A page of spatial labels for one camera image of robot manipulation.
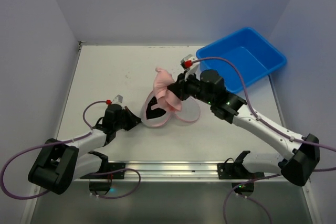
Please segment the pink bra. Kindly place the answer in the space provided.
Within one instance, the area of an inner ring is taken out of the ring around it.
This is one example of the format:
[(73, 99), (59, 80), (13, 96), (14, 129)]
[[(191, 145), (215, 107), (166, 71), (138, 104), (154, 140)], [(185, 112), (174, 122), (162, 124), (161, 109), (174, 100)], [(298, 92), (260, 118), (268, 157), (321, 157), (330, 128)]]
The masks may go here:
[(153, 83), (153, 93), (156, 97), (159, 108), (165, 111), (181, 111), (181, 100), (168, 89), (174, 84), (172, 75), (165, 69), (156, 67), (156, 77)]

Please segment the black bra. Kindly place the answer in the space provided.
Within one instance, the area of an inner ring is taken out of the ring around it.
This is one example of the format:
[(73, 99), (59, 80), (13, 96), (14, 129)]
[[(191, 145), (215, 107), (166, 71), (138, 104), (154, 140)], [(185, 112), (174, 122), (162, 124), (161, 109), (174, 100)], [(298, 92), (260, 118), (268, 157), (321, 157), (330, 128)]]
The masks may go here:
[(158, 107), (158, 102), (155, 96), (153, 96), (145, 106), (145, 118), (146, 119), (156, 119), (164, 116), (166, 111)]

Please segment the white mesh laundry bag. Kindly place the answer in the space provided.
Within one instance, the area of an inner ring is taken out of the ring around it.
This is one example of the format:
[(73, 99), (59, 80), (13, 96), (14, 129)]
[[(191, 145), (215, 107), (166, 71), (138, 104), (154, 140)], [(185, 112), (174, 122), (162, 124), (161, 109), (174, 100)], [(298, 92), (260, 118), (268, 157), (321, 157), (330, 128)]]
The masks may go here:
[(191, 124), (195, 123), (201, 116), (201, 109), (198, 103), (194, 99), (188, 98), (186, 101), (182, 102), (181, 111), (166, 111), (166, 114), (164, 116), (148, 120), (145, 118), (145, 106), (153, 96), (154, 93), (152, 91), (149, 93), (144, 105), (142, 106), (140, 113), (141, 122), (146, 127), (151, 128), (163, 127), (172, 118), (175, 118), (183, 123)]

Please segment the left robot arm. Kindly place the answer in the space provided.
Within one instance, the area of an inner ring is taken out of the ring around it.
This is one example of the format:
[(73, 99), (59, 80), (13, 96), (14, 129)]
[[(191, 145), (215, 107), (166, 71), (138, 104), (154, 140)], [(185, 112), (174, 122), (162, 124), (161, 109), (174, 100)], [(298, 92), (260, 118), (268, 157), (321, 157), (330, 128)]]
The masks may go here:
[(108, 157), (97, 149), (110, 144), (117, 131), (129, 131), (140, 123), (128, 107), (108, 105), (85, 136), (70, 142), (48, 139), (28, 173), (29, 182), (60, 195), (78, 178), (122, 179), (125, 165), (109, 164)]

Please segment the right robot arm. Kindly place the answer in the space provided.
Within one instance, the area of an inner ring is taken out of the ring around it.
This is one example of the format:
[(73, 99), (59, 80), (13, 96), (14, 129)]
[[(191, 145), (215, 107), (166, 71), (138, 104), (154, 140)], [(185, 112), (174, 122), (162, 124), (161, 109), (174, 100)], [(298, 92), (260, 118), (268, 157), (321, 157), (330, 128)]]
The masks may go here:
[(247, 100), (227, 91), (216, 70), (204, 70), (199, 78), (182, 73), (168, 90), (181, 100), (193, 97), (209, 104), (217, 118), (252, 133), (277, 151), (248, 151), (236, 159), (249, 173), (278, 174), (294, 185), (304, 186), (320, 161), (319, 139), (315, 135), (292, 132), (249, 108)]

